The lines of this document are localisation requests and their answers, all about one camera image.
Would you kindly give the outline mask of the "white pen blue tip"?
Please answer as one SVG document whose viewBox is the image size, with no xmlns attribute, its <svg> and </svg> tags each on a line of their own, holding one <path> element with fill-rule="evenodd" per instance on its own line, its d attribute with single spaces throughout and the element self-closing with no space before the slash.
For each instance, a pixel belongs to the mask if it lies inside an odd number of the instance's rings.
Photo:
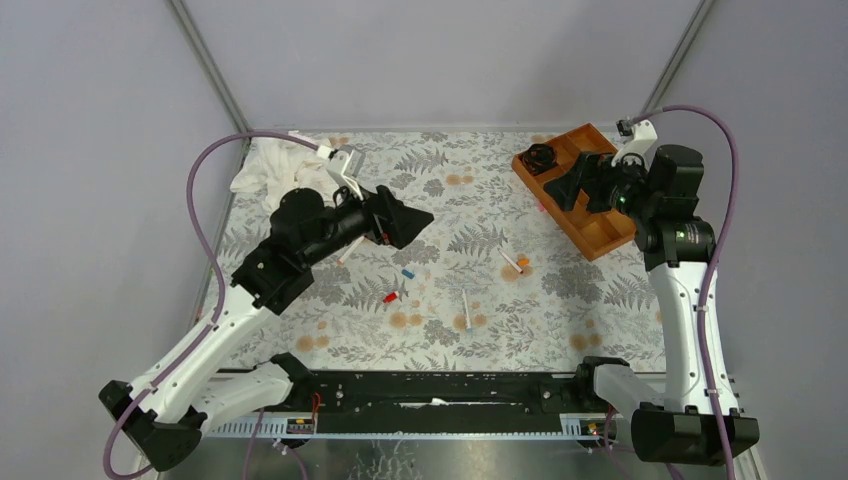
<svg viewBox="0 0 848 480">
<path fill-rule="evenodd" d="M 473 331 L 473 324 L 470 312 L 470 306 L 468 302 L 468 296 L 465 289 L 461 290 L 461 298 L 462 298 L 462 306 L 463 306 L 463 318 L 464 318 L 464 327 L 466 332 Z"/>
</svg>

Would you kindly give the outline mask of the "white pen orange cap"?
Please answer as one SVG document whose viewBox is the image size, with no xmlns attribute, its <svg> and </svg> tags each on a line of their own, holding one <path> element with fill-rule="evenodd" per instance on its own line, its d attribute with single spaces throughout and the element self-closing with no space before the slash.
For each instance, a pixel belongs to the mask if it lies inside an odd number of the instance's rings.
<svg viewBox="0 0 848 480">
<path fill-rule="evenodd" d="M 508 255 L 503 249 L 498 248 L 498 253 L 501 257 L 507 262 L 507 264 L 515 270 L 519 275 L 526 274 L 531 271 L 529 267 L 529 260 L 526 258 L 518 258 L 513 259 L 510 255 Z"/>
</svg>

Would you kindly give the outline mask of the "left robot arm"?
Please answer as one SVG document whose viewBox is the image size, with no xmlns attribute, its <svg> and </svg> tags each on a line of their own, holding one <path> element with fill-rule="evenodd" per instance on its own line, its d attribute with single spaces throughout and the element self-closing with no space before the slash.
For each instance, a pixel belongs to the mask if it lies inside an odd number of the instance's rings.
<svg viewBox="0 0 848 480">
<path fill-rule="evenodd" d="M 361 238 L 403 249 L 434 220 L 383 185 L 361 195 L 341 187 L 334 202 L 326 205 L 307 188 L 286 193 L 270 217 L 268 237 L 229 282 L 216 275 L 219 295 L 212 312 L 145 373 L 102 388 L 99 399 L 116 421 L 109 445 L 125 434 L 149 469 L 163 472 L 224 423 L 264 407 L 296 411 L 307 404 L 311 387 L 289 361 L 266 361 L 217 387 L 209 381 L 236 346 L 281 317 L 313 284 L 315 264 Z"/>
</svg>

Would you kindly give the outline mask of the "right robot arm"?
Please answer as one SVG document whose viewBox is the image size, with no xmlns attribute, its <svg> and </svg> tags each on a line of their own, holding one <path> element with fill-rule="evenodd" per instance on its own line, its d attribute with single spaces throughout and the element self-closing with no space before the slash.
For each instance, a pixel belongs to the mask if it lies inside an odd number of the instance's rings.
<svg viewBox="0 0 848 480">
<path fill-rule="evenodd" d="M 758 422 L 740 410 L 721 353 L 717 239 L 695 213 L 703 172 L 701 154 L 680 145 L 659 147 L 651 161 L 583 152 L 544 187 L 564 211 L 585 196 L 589 212 L 618 212 L 635 225 L 663 317 L 665 387 L 655 390 L 624 360 L 588 357 L 573 396 L 589 412 L 607 404 L 616 410 L 645 462 L 730 466 L 760 437 Z"/>
</svg>

